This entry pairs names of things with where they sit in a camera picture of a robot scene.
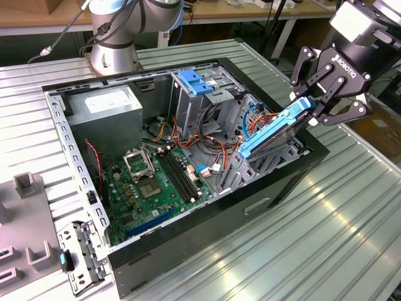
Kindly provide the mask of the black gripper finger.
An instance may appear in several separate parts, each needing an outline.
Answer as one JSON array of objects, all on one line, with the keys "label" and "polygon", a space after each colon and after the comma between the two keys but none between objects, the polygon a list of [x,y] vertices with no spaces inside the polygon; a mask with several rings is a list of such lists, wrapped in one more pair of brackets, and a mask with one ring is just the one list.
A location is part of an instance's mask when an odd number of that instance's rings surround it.
[{"label": "black gripper finger", "polygon": [[324,63],[323,66],[317,69],[310,77],[305,78],[303,76],[305,74],[306,65],[315,60],[319,61],[320,54],[321,50],[308,46],[302,47],[291,78],[289,79],[289,84],[293,87],[293,91],[289,95],[290,98],[310,95],[312,87],[333,71],[333,64]]},{"label": "black gripper finger", "polygon": [[346,83],[346,78],[338,77],[325,94],[321,97],[316,108],[311,112],[311,118],[308,123],[311,126],[316,126],[318,123],[323,125],[335,125],[343,122],[349,122],[369,115],[372,111],[366,100],[365,92],[356,95],[355,100],[348,107],[346,112],[341,114],[330,114],[331,103],[334,103],[339,98],[338,92]]}]

